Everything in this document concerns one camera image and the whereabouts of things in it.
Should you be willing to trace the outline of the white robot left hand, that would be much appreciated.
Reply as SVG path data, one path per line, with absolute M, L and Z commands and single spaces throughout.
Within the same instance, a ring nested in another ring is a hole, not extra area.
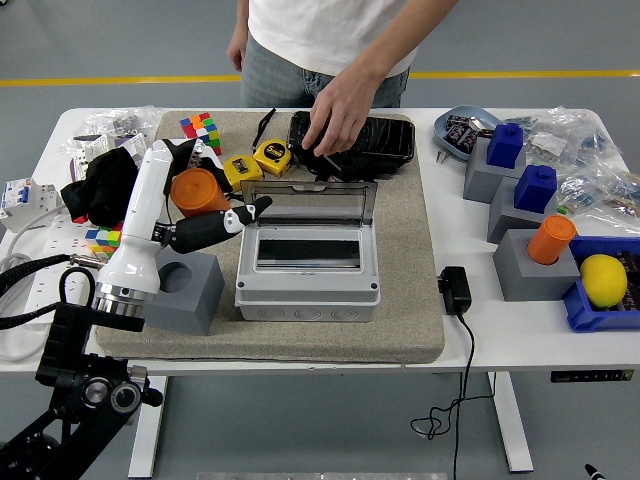
M 269 196 L 252 203 L 202 213 L 167 226 L 166 192 L 179 163 L 193 153 L 211 159 L 214 151 L 198 139 L 161 139 L 146 150 L 129 200 L 120 246 L 96 277 L 93 308 L 135 316 L 160 289 L 156 257 L 165 246 L 179 254 L 225 242 L 239 234 L 272 204 Z

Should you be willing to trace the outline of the person's right hand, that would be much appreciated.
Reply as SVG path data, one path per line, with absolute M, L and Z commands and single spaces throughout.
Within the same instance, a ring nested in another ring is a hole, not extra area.
M 248 30 L 245 28 L 236 28 L 231 36 L 227 49 L 227 57 L 236 72 L 243 70 L 247 42 Z

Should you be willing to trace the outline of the person's left hand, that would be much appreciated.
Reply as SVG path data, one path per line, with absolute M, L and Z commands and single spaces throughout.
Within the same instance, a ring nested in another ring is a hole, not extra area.
M 317 96 L 304 150 L 316 157 L 349 150 L 357 140 L 372 107 L 376 87 L 335 77 Z

